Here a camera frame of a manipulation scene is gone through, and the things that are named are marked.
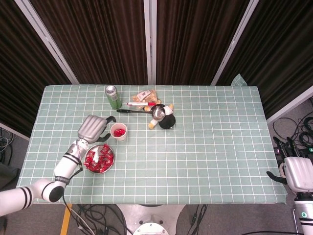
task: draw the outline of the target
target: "red candy wrapper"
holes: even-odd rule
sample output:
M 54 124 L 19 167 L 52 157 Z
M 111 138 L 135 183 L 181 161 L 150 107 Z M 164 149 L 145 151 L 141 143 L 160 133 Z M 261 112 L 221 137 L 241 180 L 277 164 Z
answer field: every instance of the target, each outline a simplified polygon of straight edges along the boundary
M 122 135 L 125 134 L 125 130 L 124 129 L 117 129 L 114 131 L 113 135 L 114 137 L 121 137 Z
M 110 147 L 105 143 L 100 150 L 99 160 L 96 163 L 93 160 L 95 152 L 89 151 L 86 155 L 84 165 L 86 168 L 94 173 L 103 173 L 105 170 L 109 169 L 113 165 L 114 156 Z

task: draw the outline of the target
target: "green can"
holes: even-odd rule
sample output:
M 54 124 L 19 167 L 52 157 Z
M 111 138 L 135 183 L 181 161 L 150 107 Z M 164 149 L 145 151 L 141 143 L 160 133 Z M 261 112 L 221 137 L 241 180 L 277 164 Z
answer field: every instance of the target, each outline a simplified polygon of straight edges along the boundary
M 115 86 L 107 86 L 105 89 L 108 101 L 113 109 L 119 109 L 122 106 L 122 101 L 118 96 Z

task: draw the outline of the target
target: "black spoon handle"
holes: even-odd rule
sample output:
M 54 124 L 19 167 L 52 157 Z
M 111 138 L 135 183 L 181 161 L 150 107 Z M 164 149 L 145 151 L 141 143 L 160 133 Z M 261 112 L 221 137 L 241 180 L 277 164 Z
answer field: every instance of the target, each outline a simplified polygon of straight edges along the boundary
M 140 114 L 151 114 L 151 111 L 138 111 L 138 110 L 130 110 L 130 109 L 118 109 L 116 110 L 119 113 L 140 113 Z

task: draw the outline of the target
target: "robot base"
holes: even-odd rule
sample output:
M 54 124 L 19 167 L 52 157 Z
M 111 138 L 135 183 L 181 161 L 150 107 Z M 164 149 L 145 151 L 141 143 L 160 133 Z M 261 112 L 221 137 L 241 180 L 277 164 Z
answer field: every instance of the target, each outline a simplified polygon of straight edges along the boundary
M 185 205 L 117 205 L 134 235 L 175 235 L 176 224 Z

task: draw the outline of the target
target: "marker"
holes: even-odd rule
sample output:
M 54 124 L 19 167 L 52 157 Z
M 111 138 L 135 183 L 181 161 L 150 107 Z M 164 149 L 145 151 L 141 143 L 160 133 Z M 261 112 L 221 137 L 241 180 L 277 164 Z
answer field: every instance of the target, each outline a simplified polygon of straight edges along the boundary
M 155 102 L 128 102 L 127 105 L 129 106 L 153 106 L 153 105 L 156 105 Z

